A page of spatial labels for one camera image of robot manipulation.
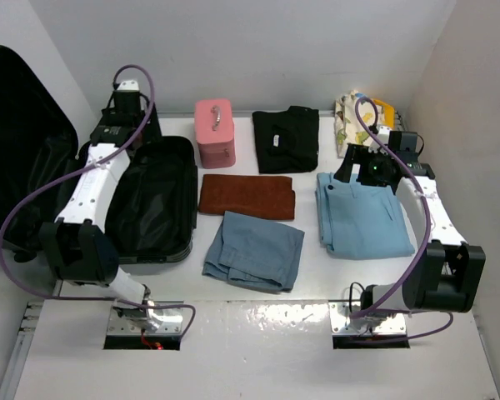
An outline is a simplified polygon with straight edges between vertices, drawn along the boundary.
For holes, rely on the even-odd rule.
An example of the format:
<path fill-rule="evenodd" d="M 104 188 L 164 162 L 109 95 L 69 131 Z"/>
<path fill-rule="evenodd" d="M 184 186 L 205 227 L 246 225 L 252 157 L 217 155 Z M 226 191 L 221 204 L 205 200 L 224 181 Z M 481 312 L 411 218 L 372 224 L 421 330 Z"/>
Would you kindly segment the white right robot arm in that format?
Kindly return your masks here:
<path fill-rule="evenodd" d="M 404 207 L 417 239 L 417 253 L 393 284 L 370 285 L 352 318 L 381 318 L 392 313 L 471 310 L 486 262 L 479 246 L 471 245 L 453 226 L 438 195 L 433 170 L 418 162 L 404 162 L 384 149 L 362 145 L 347 148 L 334 177 L 347 182 L 354 166 L 362 185 L 391 188 Z"/>

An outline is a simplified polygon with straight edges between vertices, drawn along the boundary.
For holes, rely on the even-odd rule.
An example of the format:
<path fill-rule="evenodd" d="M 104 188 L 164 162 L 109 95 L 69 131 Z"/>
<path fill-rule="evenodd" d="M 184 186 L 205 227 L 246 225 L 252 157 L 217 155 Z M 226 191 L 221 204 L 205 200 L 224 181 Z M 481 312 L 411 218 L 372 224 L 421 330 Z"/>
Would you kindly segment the light blue trousers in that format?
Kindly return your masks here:
<path fill-rule="evenodd" d="M 331 172 L 317 175 L 321 244 L 335 258 L 372 260 L 414 254 L 400 202 L 389 186 L 365 186 L 353 174 L 340 182 Z"/>

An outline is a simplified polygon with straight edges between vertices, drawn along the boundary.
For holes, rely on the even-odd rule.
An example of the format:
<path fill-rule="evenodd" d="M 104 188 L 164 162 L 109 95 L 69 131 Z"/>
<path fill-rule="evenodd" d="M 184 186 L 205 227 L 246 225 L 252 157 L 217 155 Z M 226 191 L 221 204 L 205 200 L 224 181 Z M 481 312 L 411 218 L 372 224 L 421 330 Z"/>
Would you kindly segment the black t-shirt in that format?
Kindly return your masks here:
<path fill-rule="evenodd" d="M 258 171 L 308 173 L 318 166 L 319 111 L 291 106 L 286 111 L 252 114 Z"/>

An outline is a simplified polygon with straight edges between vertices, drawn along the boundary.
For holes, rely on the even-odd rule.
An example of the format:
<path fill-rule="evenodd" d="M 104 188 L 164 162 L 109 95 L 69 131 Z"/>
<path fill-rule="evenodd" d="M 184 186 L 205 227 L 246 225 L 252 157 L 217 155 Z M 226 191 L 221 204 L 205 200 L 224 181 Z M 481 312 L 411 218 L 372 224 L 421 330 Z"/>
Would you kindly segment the pink vanity case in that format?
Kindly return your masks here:
<path fill-rule="evenodd" d="M 204 168 L 229 168 L 235 164 L 233 110 L 227 98 L 196 102 L 194 132 Z"/>

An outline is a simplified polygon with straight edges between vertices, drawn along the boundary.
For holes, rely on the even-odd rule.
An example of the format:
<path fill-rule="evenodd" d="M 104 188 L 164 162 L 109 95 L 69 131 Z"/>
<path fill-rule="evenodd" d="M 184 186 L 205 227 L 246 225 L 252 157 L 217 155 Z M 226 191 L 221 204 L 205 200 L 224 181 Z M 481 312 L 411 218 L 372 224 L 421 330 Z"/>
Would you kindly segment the rust brown towel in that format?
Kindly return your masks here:
<path fill-rule="evenodd" d="M 295 205 L 290 177 L 205 174 L 198 211 L 209 215 L 229 211 L 267 220 L 292 221 Z"/>

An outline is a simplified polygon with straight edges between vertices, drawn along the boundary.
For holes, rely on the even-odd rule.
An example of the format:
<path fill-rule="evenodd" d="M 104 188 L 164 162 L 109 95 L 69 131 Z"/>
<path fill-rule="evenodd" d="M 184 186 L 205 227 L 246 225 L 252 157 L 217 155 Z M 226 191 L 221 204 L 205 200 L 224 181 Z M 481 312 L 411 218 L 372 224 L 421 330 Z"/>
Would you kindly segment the dinosaur print cream cloth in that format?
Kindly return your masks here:
<path fill-rule="evenodd" d="M 343 94 L 335 102 L 335 138 L 337 145 L 337 155 L 343 158 L 346 154 L 348 144 L 358 144 L 370 146 L 373 142 L 370 135 L 362 127 L 355 113 L 355 104 L 363 94 L 357 90 L 352 90 Z M 368 103 L 362 103 L 359 107 L 359 112 L 364 123 L 370 127 L 374 123 L 378 124 L 378 108 L 377 117 L 373 107 Z"/>

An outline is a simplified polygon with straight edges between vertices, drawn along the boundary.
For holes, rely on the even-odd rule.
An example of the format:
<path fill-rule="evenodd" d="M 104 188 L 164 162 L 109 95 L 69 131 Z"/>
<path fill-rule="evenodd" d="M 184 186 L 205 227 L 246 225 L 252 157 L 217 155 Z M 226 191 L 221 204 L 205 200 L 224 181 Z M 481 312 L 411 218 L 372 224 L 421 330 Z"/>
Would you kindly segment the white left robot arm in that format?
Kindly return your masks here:
<path fill-rule="evenodd" d="M 116 298 L 116 314 L 145 333 L 167 333 L 161 309 L 126 263 L 175 263 L 196 225 L 191 143 L 161 134 L 153 102 L 137 82 L 119 83 L 85 150 L 85 172 L 39 238 L 52 274 L 86 294 Z"/>

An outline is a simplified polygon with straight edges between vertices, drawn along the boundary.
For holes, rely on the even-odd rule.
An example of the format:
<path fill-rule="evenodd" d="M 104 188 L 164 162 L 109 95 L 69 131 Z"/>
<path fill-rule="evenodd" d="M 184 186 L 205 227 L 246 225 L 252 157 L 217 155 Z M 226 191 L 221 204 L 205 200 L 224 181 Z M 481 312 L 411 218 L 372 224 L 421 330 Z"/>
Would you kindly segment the grey-blue shorts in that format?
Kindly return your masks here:
<path fill-rule="evenodd" d="M 279 222 L 225 212 L 202 274 L 242 288 L 290 292 L 298 277 L 304 236 Z"/>

